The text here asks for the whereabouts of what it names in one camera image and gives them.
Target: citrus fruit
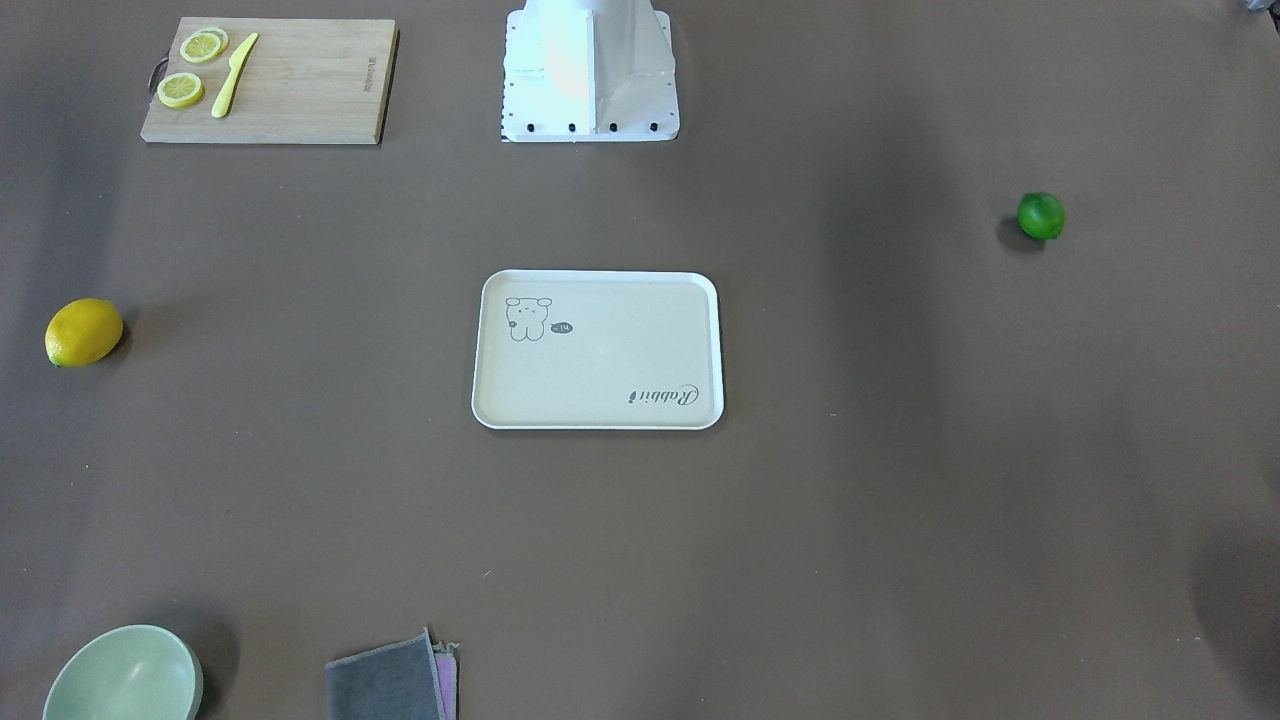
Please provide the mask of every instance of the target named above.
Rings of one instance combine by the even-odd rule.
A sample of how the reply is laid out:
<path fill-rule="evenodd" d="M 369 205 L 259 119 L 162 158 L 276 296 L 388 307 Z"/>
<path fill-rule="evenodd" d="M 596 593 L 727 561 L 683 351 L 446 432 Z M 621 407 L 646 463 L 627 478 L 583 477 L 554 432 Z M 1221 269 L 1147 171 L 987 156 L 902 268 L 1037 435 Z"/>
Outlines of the citrus fruit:
<path fill-rule="evenodd" d="M 193 73 L 174 73 L 156 87 L 156 97 L 170 108 L 186 108 L 205 94 L 205 83 Z"/>
<path fill-rule="evenodd" d="M 84 297 L 54 314 L 45 331 L 45 352 L 60 368 L 97 363 L 120 342 L 124 320 L 110 301 Z"/>
<path fill-rule="evenodd" d="M 201 33 L 201 32 L 211 32 L 211 33 L 216 35 L 218 40 L 221 41 L 221 45 L 218 46 L 218 51 L 221 53 L 223 50 L 227 50 L 228 37 L 227 37 L 227 31 L 225 29 L 223 29 L 220 27 L 202 27 L 202 28 L 197 29 L 196 32 L 193 32 L 191 35 L 197 35 L 197 33 Z"/>
<path fill-rule="evenodd" d="M 1018 204 L 1018 225 L 1036 240 L 1053 240 L 1065 223 L 1062 202 L 1047 192 L 1028 192 Z"/>
<path fill-rule="evenodd" d="M 215 32 L 196 31 L 178 46 L 182 59 L 188 63 L 207 63 L 216 58 L 227 41 Z"/>

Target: knife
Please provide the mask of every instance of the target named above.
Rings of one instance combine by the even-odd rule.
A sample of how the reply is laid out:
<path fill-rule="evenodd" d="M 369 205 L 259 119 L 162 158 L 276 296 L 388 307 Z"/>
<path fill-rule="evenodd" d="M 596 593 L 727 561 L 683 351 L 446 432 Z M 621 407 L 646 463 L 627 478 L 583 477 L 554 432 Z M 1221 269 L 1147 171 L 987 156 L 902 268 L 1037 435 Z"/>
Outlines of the knife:
<path fill-rule="evenodd" d="M 227 82 L 223 83 L 223 88 L 218 91 L 218 99 L 214 100 L 212 115 L 215 118 L 221 118 L 227 115 L 227 110 L 232 106 L 232 96 L 236 95 L 236 83 L 239 82 L 239 72 L 244 68 L 244 58 L 248 58 L 248 51 L 253 47 L 253 42 L 257 41 L 257 33 L 252 33 L 244 38 L 244 42 L 239 44 L 239 47 L 232 53 L 232 59 L 228 63 L 232 67 L 232 74 L 227 76 Z"/>

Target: cloth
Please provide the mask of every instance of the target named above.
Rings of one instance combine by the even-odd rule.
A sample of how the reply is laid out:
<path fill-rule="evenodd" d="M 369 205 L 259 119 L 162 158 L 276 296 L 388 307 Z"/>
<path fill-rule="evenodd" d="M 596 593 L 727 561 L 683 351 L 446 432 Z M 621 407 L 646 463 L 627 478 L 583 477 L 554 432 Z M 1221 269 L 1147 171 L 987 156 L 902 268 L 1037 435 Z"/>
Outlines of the cloth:
<path fill-rule="evenodd" d="M 456 647 L 433 646 L 424 629 L 416 638 L 329 662 L 329 720 L 454 720 Z"/>

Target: bowl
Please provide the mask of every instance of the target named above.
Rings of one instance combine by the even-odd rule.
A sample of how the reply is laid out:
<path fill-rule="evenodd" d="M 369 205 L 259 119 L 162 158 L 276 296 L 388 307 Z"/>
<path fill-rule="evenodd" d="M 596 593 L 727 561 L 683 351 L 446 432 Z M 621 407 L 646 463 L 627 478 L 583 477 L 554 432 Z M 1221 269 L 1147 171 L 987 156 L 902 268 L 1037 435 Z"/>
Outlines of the bowl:
<path fill-rule="evenodd" d="M 196 653 L 155 625 L 104 633 L 77 652 L 49 689 L 45 720 L 192 720 L 204 675 Z"/>

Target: cutting board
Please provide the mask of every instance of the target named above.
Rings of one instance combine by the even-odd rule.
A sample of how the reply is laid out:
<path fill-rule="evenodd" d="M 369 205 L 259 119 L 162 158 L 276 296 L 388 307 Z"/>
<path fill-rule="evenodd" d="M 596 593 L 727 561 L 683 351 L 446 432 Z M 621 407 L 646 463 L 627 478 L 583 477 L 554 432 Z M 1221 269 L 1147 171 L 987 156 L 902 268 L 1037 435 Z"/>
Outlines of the cutting board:
<path fill-rule="evenodd" d="M 205 27 L 227 31 L 227 50 L 207 63 L 183 60 L 179 45 Z M 251 32 L 259 38 L 230 111 L 214 118 L 210 109 L 230 73 L 228 60 Z M 180 109 L 152 97 L 142 140 L 375 145 L 383 132 L 396 40 L 396 20 L 182 18 L 165 74 L 197 74 L 205 95 Z"/>

